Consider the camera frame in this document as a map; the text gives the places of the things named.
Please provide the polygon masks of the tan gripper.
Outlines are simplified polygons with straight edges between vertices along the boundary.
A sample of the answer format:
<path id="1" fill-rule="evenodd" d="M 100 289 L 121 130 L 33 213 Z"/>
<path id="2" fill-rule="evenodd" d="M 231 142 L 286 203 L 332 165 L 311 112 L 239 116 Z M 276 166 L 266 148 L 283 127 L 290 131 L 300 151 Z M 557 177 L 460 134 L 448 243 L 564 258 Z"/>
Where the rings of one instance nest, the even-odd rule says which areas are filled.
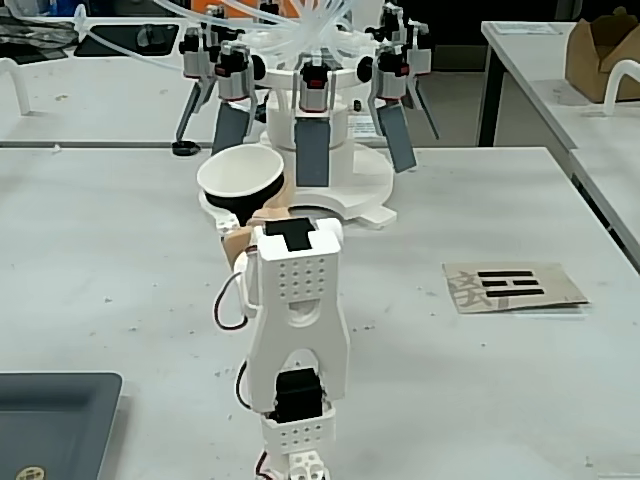
<path id="1" fill-rule="evenodd" d="M 249 220 L 250 224 L 240 227 L 238 218 L 232 212 L 212 205 L 206 198 L 205 192 L 200 191 L 198 200 L 205 215 L 211 220 L 217 231 L 231 231 L 223 237 L 222 246 L 231 271 L 235 270 L 238 258 L 251 250 L 257 244 L 256 231 L 261 228 L 260 223 L 272 220 L 284 220 L 291 217 L 289 209 L 295 197 L 295 181 L 291 175 L 284 173 L 284 183 L 281 189 L 264 205 L 256 210 Z"/>

